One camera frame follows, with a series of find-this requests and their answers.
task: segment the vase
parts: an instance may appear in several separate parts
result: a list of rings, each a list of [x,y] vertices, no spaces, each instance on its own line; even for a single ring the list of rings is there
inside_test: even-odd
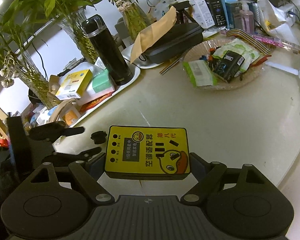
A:
[[[84,56],[89,63],[94,64],[98,58],[98,54],[88,37],[83,32],[81,26],[81,23],[86,19],[84,9],[80,8],[78,11],[58,22],[58,26],[71,37],[78,49],[81,51],[82,56]]]
[[[61,103],[57,98],[48,96],[49,82],[37,69],[27,50],[18,56],[18,65],[16,65],[15,70],[18,73],[18,78],[36,94],[48,109]]]
[[[130,37],[135,41],[139,32],[150,25],[150,20],[135,0],[116,0],[115,4],[122,14]]]

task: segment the black knob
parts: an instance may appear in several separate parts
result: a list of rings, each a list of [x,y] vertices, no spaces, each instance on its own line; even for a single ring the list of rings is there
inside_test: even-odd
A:
[[[105,131],[94,132],[91,135],[91,139],[94,141],[94,144],[102,144],[106,142],[107,133]]]

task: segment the black thermos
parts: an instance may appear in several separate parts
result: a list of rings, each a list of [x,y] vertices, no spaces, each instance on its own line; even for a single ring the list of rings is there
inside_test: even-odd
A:
[[[93,47],[118,86],[128,83],[133,75],[100,15],[90,17],[82,27]]]

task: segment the white tabletop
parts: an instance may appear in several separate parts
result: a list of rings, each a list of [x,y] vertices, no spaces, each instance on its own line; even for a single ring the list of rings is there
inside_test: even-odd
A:
[[[299,66],[300,57],[277,49],[271,61]],[[233,91],[194,88],[181,65],[161,76],[161,67],[140,77],[77,126],[86,131],[65,138],[56,150],[77,154],[95,147],[90,135],[111,125],[184,127],[189,149],[207,162],[228,167],[255,165],[275,185],[300,151],[300,84],[297,76],[268,68],[256,80]],[[182,196],[196,184],[183,181],[99,179],[111,194]]]

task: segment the ribbed gray panel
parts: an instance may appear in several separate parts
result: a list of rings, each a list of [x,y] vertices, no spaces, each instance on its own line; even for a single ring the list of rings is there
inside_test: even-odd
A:
[[[22,240],[12,237],[10,240]],[[120,196],[95,209],[88,222],[60,240],[238,240],[209,223],[198,207],[176,196]],[[284,236],[276,240],[287,240]]]

